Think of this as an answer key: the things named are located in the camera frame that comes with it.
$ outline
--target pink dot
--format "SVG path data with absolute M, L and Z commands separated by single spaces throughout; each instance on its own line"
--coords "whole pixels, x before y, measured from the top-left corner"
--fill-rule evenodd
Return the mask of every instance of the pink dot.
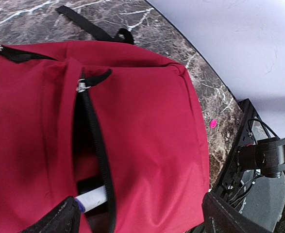
M 211 128 L 211 129 L 214 129 L 216 126 L 217 126 L 217 120 L 214 119 L 214 120 L 212 120 L 212 121 L 210 122 L 210 128 Z

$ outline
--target black zipper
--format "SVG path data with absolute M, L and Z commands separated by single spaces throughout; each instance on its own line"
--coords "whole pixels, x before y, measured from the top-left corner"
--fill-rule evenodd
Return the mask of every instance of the black zipper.
M 91 77 L 88 79 L 85 79 L 84 74 L 82 74 L 82 77 L 79 80 L 79 86 L 77 92 L 78 94 L 82 95 L 86 109 L 88 123 L 90 126 L 90 130 L 93 134 L 94 144 L 96 148 L 96 155 L 98 157 L 100 172 L 107 194 L 109 233 L 113 233 L 116 226 L 116 199 L 115 199 L 112 177 L 109 167 L 109 161 L 105 150 L 105 145 L 103 142 L 103 137 L 101 134 L 98 118 L 88 93 L 88 89 L 104 81 L 110 74 L 111 70 L 108 70 L 103 75 L 97 77 Z
M 55 60 L 54 58 L 41 55 L 35 52 L 26 52 L 22 50 L 11 49 L 0 44 L 0 56 L 3 56 L 14 63 L 27 62 L 34 59 L 48 59 Z

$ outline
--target backpack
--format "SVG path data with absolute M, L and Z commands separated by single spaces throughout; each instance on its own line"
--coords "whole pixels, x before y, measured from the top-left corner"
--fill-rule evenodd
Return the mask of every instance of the backpack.
M 26 229 L 94 177 L 110 233 L 201 224 L 208 143 L 186 68 L 124 29 L 112 38 L 57 10 L 105 41 L 0 45 L 0 233 Z M 92 232 L 86 215 L 80 232 Z

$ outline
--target white cylindrical object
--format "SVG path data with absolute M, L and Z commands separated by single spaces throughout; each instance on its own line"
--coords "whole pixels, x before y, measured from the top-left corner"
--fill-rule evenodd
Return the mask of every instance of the white cylindrical object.
M 84 206 L 84 213 L 86 213 L 87 211 L 90 211 L 105 203 L 107 201 L 107 194 L 104 186 L 101 186 L 92 191 L 79 195 L 75 199 L 77 199 Z

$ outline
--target red bag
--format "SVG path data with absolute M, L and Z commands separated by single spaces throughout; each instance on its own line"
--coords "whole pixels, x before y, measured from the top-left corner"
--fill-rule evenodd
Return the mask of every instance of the red bag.
M 73 156 L 78 104 L 96 152 Z M 97 174 L 110 232 L 185 232 L 203 222 L 207 145 L 179 63 L 115 42 L 0 45 L 0 233 L 34 224 Z M 91 232 L 85 217 L 80 232 Z

